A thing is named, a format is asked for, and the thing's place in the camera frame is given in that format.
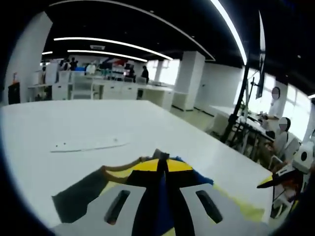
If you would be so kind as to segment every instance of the ceiling light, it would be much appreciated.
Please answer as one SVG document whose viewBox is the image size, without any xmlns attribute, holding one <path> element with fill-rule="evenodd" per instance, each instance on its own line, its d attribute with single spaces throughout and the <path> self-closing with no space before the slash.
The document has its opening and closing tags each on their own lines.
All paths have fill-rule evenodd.
<svg viewBox="0 0 315 236">
<path fill-rule="evenodd" d="M 67 52 L 69 53 L 98 53 L 98 54 L 106 54 L 106 55 L 112 55 L 112 56 L 118 56 L 118 57 L 123 57 L 123 58 L 130 58 L 134 60 L 140 60 L 143 62 L 147 62 L 148 60 L 141 59 L 141 58 L 136 58 L 132 56 L 127 56 L 123 54 L 118 54 L 118 53 L 109 53 L 109 52 L 101 52 L 101 51 L 90 51 L 90 50 L 68 50 Z"/>
<path fill-rule="evenodd" d="M 135 7 L 133 5 L 129 5 L 129 4 L 126 4 L 126 3 L 122 3 L 122 2 L 119 2 L 119 1 L 113 1 L 113 0 L 99 0 L 99 1 L 102 1 L 102 2 L 107 2 L 107 3 L 110 3 L 110 4 L 115 4 L 115 5 L 119 5 L 119 6 L 123 6 L 123 7 L 127 7 L 127 8 L 130 8 L 130 9 L 133 9 L 133 10 L 136 10 L 136 11 L 139 11 L 139 12 L 142 12 L 144 14 L 147 14 L 149 16 L 152 16 L 154 17 L 155 19 L 167 24 L 168 26 L 172 27 L 173 29 L 177 30 L 178 32 L 180 32 L 182 35 L 184 35 L 185 37 L 187 37 L 190 41 L 192 41 L 194 44 L 196 44 L 199 48 L 201 48 L 207 55 L 209 55 L 213 61 L 216 61 L 216 59 L 200 44 L 198 43 L 196 40 L 194 40 L 192 37 L 190 37 L 187 33 L 185 33 L 184 31 L 182 31 L 181 29 L 179 29 L 178 27 L 176 27 L 175 25 L 173 25 L 172 23 L 168 22 L 167 20 L 149 12 L 149 11 L 146 11 L 146 10 L 143 10 L 139 7 Z M 55 5 L 59 5 L 59 4 L 64 4 L 66 2 L 69 2 L 69 1 L 66 1 L 66 0 L 62 0 L 62 1 L 59 1 L 59 2 L 56 2 L 56 3 L 53 3 L 53 4 L 50 4 L 49 7 L 51 6 L 55 6 Z"/>
<path fill-rule="evenodd" d="M 226 10 L 223 8 L 223 6 L 221 5 L 221 3 L 219 2 L 219 0 L 210 0 L 212 2 L 212 4 L 216 7 L 216 9 L 219 11 L 219 13 L 221 14 L 221 16 L 223 17 L 223 19 L 225 20 L 227 26 L 229 27 L 234 40 L 237 44 L 238 49 L 240 50 L 242 59 L 243 59 L 243 63 L 244 65 L 247 64 L 247 57 L 246 57 L 246 53 L 244 50 L 244 47 L 242 45 L 242 41 L 240 36 L 238 35 L 236 28 L 234 26 L 234 24 L 232 23 L 229 15 L 227 14 Z"/>
<path fill-rule="evenodd" d="M 59 41 L 59 40 L 92 40 L 92 41 L 99 41 L 99 42 L 106 42 L 106 43 L 116 43 L 116 44 L 120 44 L 120 45 L 124 45 L 124 46 L 128 46 L 128 47 L 132 47 L 132 48 L 136 48 L 136 49 L 140 49 L 149 53 L 153 53 L 155 55 L 161 56 L 163 58 L 166 58 L 168 60 L 173 60 L 173 58 L 170 58 L 164 54 L 152 51 L 150 49 L 146 49 L 143 47 L 139 47 L 133 44 L 129 44 L 129 43 L 123 43 L 123 42 L 119 42 L 119 41 L 114 41 L 114 40 L 109 40 L 109 39 L 101 39 L 101 38 L 87 38 L 87 37 L 65 37 L 65 38 L 54 38 L 55 41 Z"/>
<path fill-rule="evenodd" d="M 42 53 L 42 55 L 52 54 L 52 53 L 53 53 L 52 51 L 50 51 L 50 52 L 44 52 L 44 53 Z"/>
</svg>

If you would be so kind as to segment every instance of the desk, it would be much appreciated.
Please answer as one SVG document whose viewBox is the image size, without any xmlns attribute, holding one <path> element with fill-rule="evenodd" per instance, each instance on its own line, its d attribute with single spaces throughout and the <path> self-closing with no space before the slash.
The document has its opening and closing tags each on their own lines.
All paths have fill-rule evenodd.
<svg viewBox="0 0 315 236">
<path fill-rule="evenodd" d="M 239 117 L 237 120 L 238 123 L 245 123 L 244 117 Z M 266 135 L 266 130 L 261 127 L 261 125 L 258 122 L 252 121 L 247 118 L 246 125 L 251 129 L 251 131 L 258 133 L 260 136 L 264 137 L 265 139 L 268 139 L 269 141 L 273 142 L 274 139 L 270 138 L 268 135 Z"/>
<path fill-rule="evenodd" d="M 230 196 L 271 213 L 273 189 L 257 189 L 270 172 L 149 101 L 69 100 L 1 108 L 5 161 L 23 201 L 47 226 L 60 223 L 51 196 L 101 165 L 119 166 L 155 149 L 180 156 Z M 51 153 L 64 140 L 131 134 L 128 145 L 86 152 Z"/>
<path fill-rule="evenodd" d="M 168 111 L 171 110 L 174 96 L 174 91 L 171 88 L 100 79 L 94 79 L 93 85 L 100 86 L 99 94 L 102 94 L 101 99 L 135 100 L 138 91 L 143 90 L 143 100 L 149 100 Z"/>
<path fill-rule="evenodd" d="M 69 83 L 54 83 L 54 84 L 40 84 L 28 86 L 29 102 L 33 102 L 36 96 L 36 89 L 44 87 L 52 87 L 52 100 L 68 100 L 70 98 L 70 87 L 72 82 Z"/>
</svg>

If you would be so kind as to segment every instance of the wall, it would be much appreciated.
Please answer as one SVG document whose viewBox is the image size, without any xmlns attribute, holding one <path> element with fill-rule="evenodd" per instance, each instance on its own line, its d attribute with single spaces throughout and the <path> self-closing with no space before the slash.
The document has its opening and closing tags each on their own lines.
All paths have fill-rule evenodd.
<svg viewBox="0 0 315 236">
<path fill-rule="evenodd" d="M 21 102 L 27 102 L 27 86 L 31 83 L 32 73 L 38 70 L 41 54 L 52 24 L 46 13 L 41 12 L 32 18 L 18 39 L 5 74 L 4 105 L 8 104 L 8 86 L 12 84 L 15 72 L 20 81 Z"/>
<path fill-rule="evenodd" d="M 307 142 L 315 129 L 315 105 L 312 104 L 311 116 L 309 120 L 309 124 L 306 129 L 305 137 L 303 139 L 304 142 Z"/>
<path fill-rule="evenodd" d="M 236 90 L 243 76 L 244 70 L 241 68 L 206 63 L 195 107 L 203 110 L 209 105 L 233 107 Z"/>
</svg>

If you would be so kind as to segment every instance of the office room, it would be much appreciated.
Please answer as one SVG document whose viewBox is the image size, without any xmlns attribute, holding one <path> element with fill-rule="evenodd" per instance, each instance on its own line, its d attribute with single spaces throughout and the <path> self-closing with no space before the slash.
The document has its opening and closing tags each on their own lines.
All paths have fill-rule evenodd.
<svg viewBox="0 0 315 236">
<path fill-rule="evenodd" d="M 307 228 L 306 5 L 30 2 L 1 70 L 7 220 L 62 236 Z"/>
</svg>

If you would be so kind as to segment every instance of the person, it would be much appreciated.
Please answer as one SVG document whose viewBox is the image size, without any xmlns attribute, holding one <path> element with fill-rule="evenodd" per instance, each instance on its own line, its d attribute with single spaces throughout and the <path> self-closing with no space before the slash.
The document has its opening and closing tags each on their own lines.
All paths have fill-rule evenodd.
<svg viewBox="0 0 315 236">
<path fill-rule="evenodd" d="M 70 63 L 69 62 L 70 62 L 69 59 L 67 59 L 65 61 L 65 64 L 63 66 L 63 70 L 69 70 L 70 69 Z"/>
<path fill-rule="evenodd" d="M 44 65 L 42 68 L 42 73 L 41 73 L 41 84 L 45 84 L 46 83 L 46 66 Z"/>
<path fill-rule="evenodd" d="M 134 70 L 133 70 L 133 67 L 130 69 L 129 71 L 129 77 L 134 77 Z"/>
<path fill-rule="evenodd" d="M 281 118 L 280 106 L 280 95 L 281 91 L 279 87 L 274 87 L 272 89 L 272 102 L 269 114 L 263 114 L 262 127 L 266 130 L 273 130 L 272 126 Z"/>
<path fill-rule="evenodd" d="M 258 154 L 254 161 L 259 160 L 264 168 L 268 168 L 271 157 L 276 155 L 279 159 L 284 161 L 284 148 L 288 140 L 288 131 L 291 127 L 291 120 L 283 117 L 279 120 L 279 129 L 276 131 L 276 138 L 273 142 L 261 142 L 258 149 Z"/>
<path fill-rule="evenodd" d="M 91 64 L 89 64 L 86 68 L 86 73 L 87 74 L 90 74 L 90 75 L 93 75 L 95 74 L 95 71 L 96 71 L 96 66 L 95 66 L 95 62 L 91 62 Z"/>
<path fill-rule="evenodd" d="M 64 64 L 64 60 L 61 60 L 58 67 L 59 71 L 63 70 L 63 64 Z"/>
<path fill-rule="evenodd" d="M 75 58 L 72 58 L 71 62 L 70 62 L 70 70 L 72 70 L 72 71 L 75 70 L 75 68 L 77 67 L 74 60 L 75 60 Z"/>
<path fill-rule="evenodd" d="M 143 68 L 143 71 L 142 71 L 141 77 L 146 78 L 147 79 L 147 83 L 148 83 L 149 82 L 148 69 L 147 69 L 147 67 L 145 65 L 142 68 Z"/>
</svg>

